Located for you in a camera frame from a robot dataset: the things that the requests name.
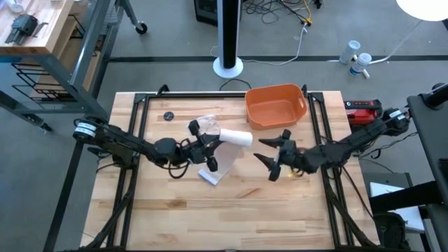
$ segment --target black bracket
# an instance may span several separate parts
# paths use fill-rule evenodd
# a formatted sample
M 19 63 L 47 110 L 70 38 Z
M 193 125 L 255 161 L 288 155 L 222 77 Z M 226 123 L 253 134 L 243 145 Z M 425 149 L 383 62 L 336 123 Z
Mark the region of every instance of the black bracket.
M 169 87 L 167 84 L 163 84 L 163 86 L 159 88 L 155 96 L 159 97 L 160 95 L 162 95 L 163 92 L 169 92 Z
M 137 104 L 139 102 L 142 102 L 146 98 L 146 93 L 136 93 L 134 95 L 134 103 Z

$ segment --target caster wheel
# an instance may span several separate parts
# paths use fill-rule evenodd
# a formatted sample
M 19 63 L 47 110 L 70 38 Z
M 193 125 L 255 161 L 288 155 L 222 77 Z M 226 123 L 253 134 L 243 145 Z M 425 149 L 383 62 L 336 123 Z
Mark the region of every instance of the caster wheel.
M 53 131 L 53 129 L 50 126 L 48 126 L 48 124 L 46 124 L 46 123 L 42 124 L 42 126 L 40 126 L 40 128 L 42 129 L 44 134 L 47 134 L 47 133 Z
M 148 27 L 144 22 L 139 22 L 139 24 L 141 25 L 142 29 L 135 27 L 136 32 L 140 35 L 145 34 L 148 31 Z

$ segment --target white paper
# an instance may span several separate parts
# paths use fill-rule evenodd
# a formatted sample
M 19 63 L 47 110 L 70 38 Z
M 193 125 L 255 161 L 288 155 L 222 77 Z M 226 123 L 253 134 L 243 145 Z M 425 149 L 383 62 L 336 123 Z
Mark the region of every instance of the white paper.
M 370 194 L 372 197 L 383 195 L 386 193 L 393 193 L 404 188 L 399 188 L 392 185 L 384 185 L 380 183 L 370 182 Z M 417 206 L 406 207 L 404 209 L 390 210 L 389 212 L 399 214 L 406 222 L 406 228 L 423 232 L 425 227 L 420 217 L 419 208 Z

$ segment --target plastic bottle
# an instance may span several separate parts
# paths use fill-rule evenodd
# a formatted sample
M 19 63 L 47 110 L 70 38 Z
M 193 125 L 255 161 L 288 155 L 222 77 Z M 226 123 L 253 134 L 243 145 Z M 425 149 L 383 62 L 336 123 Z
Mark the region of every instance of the plastic bottle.
M 361 53 L 358 56 L 358 60 L 355 61 L 355 63 L 353 63 L 353 65 L 351 66 L 349 73 L 352 76 L 359 76 L 364 68 L 366 66 L 368 66 L 368 64 L 372 61 L 372 56 L 370 56 L 370 54 L 368 53 Z
M 344 52 L 339 57 L 339 62 L 343 64 L 348 64 L 356 52 L 361 47 L 361 44 L 357 41 L 350 41 Z
M 21 13 L 24 10 L 23 6 L 19 3 L 18 0 L 5 0 L 5 3 L 14 13 Z

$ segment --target white lamp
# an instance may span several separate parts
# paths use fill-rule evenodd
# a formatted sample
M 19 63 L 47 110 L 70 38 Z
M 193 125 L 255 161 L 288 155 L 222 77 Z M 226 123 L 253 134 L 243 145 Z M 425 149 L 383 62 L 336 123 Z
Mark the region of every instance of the white lamp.
M 417 30 L 423 21 L 442 21 L 448 18 L 448 0 L 396 0 L 398 6 L 407 14 L 419 21 L 412 31 L 392 50 L 384 59 L 372 61 L 370 64 L 385 62 L 388 60 Z

